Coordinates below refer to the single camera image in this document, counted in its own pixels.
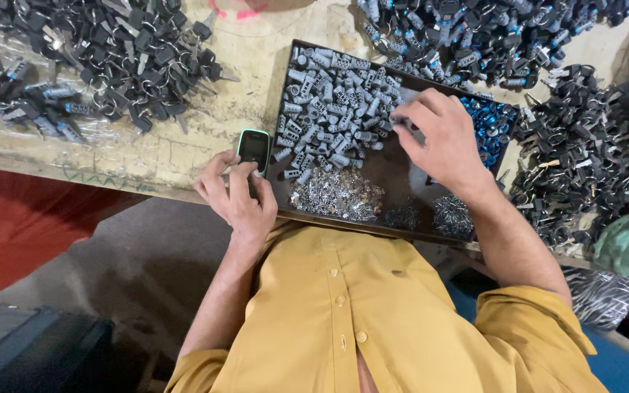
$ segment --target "man's right hand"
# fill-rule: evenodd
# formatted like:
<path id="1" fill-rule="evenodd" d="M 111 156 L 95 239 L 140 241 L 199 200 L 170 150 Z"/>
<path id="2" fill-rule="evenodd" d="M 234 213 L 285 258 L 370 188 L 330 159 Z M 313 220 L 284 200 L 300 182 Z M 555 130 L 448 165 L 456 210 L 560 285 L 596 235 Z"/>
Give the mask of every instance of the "man's right hand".
<path id="1" fill-rule="evenodd" d="M 426 141 L 420 145 L 405 126 L 394 127 L 415 165 L 466 203 L 494 184 L 491 172 L 479 159 L 472 118 L 458 97 L 427 89 L 390 116 L 408 118 L 424 133 Z"/>
<path id="2" fill-rule="evenodd" d="M 234 150 L 217 153 L 201 171 L 195 188 L 210 204 L 210 207 L 232 227 L 230 246 L 239 247 L 244 254 L 257 253 L 266 243 L 278 205 L 268 180 L 258 172 L 256 162 L 243 162 Z M 229 190 L 225 187 L 222 174 L 228 167 Z M 257 191 L 258 200 L 249 196 L 249 183 Z"/>

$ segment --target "wooden table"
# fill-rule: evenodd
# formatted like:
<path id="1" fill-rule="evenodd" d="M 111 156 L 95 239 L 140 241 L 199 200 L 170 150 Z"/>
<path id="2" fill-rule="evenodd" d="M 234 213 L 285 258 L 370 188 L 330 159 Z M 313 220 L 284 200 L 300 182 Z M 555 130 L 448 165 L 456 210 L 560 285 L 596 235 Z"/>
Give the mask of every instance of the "wooden table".
<path id="1" fill-rule="evenodd" d="M 193 183 L 207 160 L 216 152 L 236 147 L 244 128 L 274 130 L 292 39 L 384 61 L 361 35 L 363 19 L 351 1 L 196 0 L 184 1 L 183 11 L 192 22 L 204 19 L 214 6 L 219 14 L 213 37 L 205 46 L 242 82 L 222 80 L 215 84 L 219 95 L 190 97 L 185 114 L 188 135 L 176 123 L 156 122 L 150 133 L 131 143 L 134 126 L 127 117 L 112 124 L 105 120 L 78 122 L 90 140 L 83 146 L 51 138 L 41 140 L 32 128 L 12 130 L 0 121 L 0 169 L 205 203 L 193 191 Z M 0 45 L 3 42 L 0 32 Z M 592 64 L 606 83 L 628 79 L 629 18 L 615 28 L 597 25 L 574 38 L 565 52 L 565 64 Z M 14 40 L 0 46 L 0 55 L 5 65 L 22 55 L 45 75 L 46 61 Z M 79 90 L 84 87 L 70 70 L 63 70 L 59 79 Z M 494 93 L 499 102 L 526 104 L 522 93 L 483 85 L 476 88 Z M 89 89 L 85 92 L 87 97 L 91 93 Z M 541 83 L 530 93 L 538 100 L 549 97 Z M 516 173 L 518 153 L 512 141 L 499 171 L 502 174 L 511 168 L 507 184 Z M 476 243 L 467 247 L 477 250 Z"/>

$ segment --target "floor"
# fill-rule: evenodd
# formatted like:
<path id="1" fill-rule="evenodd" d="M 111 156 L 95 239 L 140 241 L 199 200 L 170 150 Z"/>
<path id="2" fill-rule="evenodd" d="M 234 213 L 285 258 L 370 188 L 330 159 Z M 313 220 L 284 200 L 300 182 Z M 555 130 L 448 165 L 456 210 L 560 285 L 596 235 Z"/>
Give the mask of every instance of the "floor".
<path id="1" fill-rule="evenodd" d="M 209 206 L 151 198 L 0 291 L 0 304 L 107 317 L 130 353 L 159 351 L 175 360 L 231 232 Z M 442 247 L 415 246 L 442 278 L 465 268 L 449 262 Z"/>

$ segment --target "metal tray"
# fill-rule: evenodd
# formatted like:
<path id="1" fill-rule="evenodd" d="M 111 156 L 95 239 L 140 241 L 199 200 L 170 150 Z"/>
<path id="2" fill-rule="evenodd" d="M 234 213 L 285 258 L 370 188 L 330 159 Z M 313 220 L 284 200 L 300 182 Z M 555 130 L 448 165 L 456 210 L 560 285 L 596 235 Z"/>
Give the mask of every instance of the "metal tray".
<path id="1" fill-rule="evenodd" d="M 299 48 L 329 49 L 313 43 L 294 39 L 290 48 L 290 55 L 292 54 L 293 47 L 295 46 Z M 376 63 L 371 64 L 371 68 L 373 69 L 381 67 L 384 66 Z M 433 87 L 446 95 L 484 99 L 476 96 L 475 94 L 469 94 L 453 87 L 418 78 L 417 76 L 407 74 L 396 70 L 395 68 L 385 68 L 387 75 L 400 76 L 402 78 L 400 92 L 403 94 L 403 98 L 406 99 L 411 98 L 411 96 L 416 94 L 416 92 L 421 92 L 430 87 Z M 287 86 L 286 83 L 287 71 L 283 80 L 283 89 Z M 282 108 L 282 104 L 283 98 L 281 97 L 280 108 Z M 513 123 L 510 125 L 510 130 L 508 132 L 509 136 L 513 134 L 517 121 L 518 116 L 516 116 Z M 323 225 L 345 227 L 347 229 L 355 229 L 365 232 L 386 234 L 392 237 L 418 238 L 423 240 L 443 239 L 444 237 L 437 233 L 433 228 L 434 209 L 431 206 L 431 202 L 438 197 L 450 195 L 450 191 L 438 183 L 426 185 L 428 176 L 409 160 L 407 153 L 399 144 L 396 133 L 391 132 L 390 136 L 383 141 L 385 144 L 383 150 L 366 151 L 366 158 L 363 161 L 363 168 L 361 169 L 361 174 L 364 178 L 369 179 L 371 184 L 382 187 L 385 190 L 382 212 L 378 215 L 374 222 L 355 222 L 348 219 L 318 215 L 294 209 L 289 202 L 291 183 L 294 180 L 277 179 L 277 175 L 288 168 L 291 159 L 284 159 L 281 162 L 270 164 L 266 175 L 267 179 L 273 186 L 273 192 L 275 194 L 276 201 L 278 202 L 278 209 L 282 215 L 296 219 L 300 219 L 304 216 L 305 220 L 309 222 L 317 222 Z M 501 162 L 504 154 L 506 153 L 507 145 L 508 144 L 505 144 L 501 147 L 497 161 L 491 168 L 495 177 L 497 175 L 496 172 L 501 167 Z M 273 138 L 271 151 L 273 152 L 278 149 L 279 147 L 275 145 L 275 138 Z M 419 210 L 419 226 L 415 228 L 414 231 L 391 228 L 385 225 L 384 217 L 386 212 L 389 210 L 402 209 L 410 205 Z"/>

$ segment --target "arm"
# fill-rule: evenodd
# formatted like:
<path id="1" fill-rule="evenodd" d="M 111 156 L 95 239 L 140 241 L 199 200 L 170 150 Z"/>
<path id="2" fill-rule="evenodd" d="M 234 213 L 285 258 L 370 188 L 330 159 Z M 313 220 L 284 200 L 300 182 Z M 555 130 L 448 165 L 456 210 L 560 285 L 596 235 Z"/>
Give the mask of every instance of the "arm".
<path id="1" fill-rule="evenodd" d="M 196 182 L 198 193 L 227 221 L 233 232 L 179 358 L 196 350 L 228 349 L 232 345 L 244 323 L 254 263 L 275 222 L 275 197 L 270 183 L 256 171 L 257 163 L 243 162 L 233 168 L 227 192 L 221 175 L 239 160 L 234 150 L 216 154 Z M 249 196 L 249 176 L 260 201 Z"/>
<path id="2" fill-rule="evenodd" d="M 460 100 L 428 89 L 391 116 L 409 118 L 424 133 L 426 141 L 420 145 L 406 127 L 394 127 L 415 165 L 467 205 L 485 263 L 499 285 L 552 291 L 571 307 L 572 296 L 552 253 L 482 165 L 472 118 Z"/>

